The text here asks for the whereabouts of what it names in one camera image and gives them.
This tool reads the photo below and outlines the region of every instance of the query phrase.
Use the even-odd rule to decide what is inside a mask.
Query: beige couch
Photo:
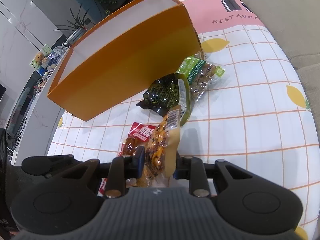
[[[320,141],[320,0],[243,0],[295,68],[309,99]]]

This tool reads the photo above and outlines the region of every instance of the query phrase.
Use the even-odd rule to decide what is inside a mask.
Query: white barcode label
[[[165,130],[169,131],[172,129],[176,129],[178,127],[178,123],[179,123],[179,109],[169,111]]]
[[[183,117],[184,113],[186,112],[187,108],[185,107],[187,105],[187,92],[186,87],[184,85],[183,79],[178,79],[178,86],[179,86],[179,103],[178,105],[181,106],[180,110],[180,120]]]

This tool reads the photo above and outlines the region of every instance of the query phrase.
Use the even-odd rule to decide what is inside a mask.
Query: tablecloth
[[[241,0],[180,0],[208,61],[224,65],[181,128],[178,152],[206,163],[225,159],[292,190],[303,203],[299,225],[312,239],[320,207],[320,150],[309,103],[292,65]],[[161,117],[136,106],[143,91],[83,122],[68,112],[48,155],[110,162],[133,122]],[[168,180],[188,187],[188,181]],[[211,193],[216,194],[212,181]]]

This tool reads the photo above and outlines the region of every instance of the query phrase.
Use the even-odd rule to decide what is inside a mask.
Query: television
[[[0,84],[0,100],[3,97],[5,91],[6,91],[6,88]]]

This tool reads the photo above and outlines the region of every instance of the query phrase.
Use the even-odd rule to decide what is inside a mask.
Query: green raisin package
[[[220,80],[224,69],[220,64],[209,63],[197,56],[191,56],[184,59],[177,73],[187,77],[191,98],[197,102],[210,84]]]
[[[137,103],[143,109],[151,109],[164,117],[174,106],[180,105],[180,126],[191,114],[190,86],[185,75],[172,73],[155,80]]]

